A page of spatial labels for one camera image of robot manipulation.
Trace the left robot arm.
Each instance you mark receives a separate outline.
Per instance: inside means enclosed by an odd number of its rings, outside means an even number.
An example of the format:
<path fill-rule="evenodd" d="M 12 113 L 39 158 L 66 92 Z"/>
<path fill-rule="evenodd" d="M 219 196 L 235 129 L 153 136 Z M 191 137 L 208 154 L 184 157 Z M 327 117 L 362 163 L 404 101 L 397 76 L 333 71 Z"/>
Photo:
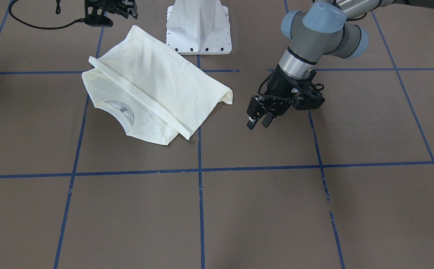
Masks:
<path fill-rule="evenodd" d="M 281 23 L 290 40 L 278 65 L 263 81 L 248 105 L 248 129 L 261 121 L 264 127 L 290 107 L 318 109 L 324 102 L 323 84 L 313 83 L 315 66 L 322 56 L 357 58 L 368 47 L 367 32 L 352 21 L 392 4 L 434 9 L 434 0 L 315 0 L 307 12 L 291 11 Z"/>

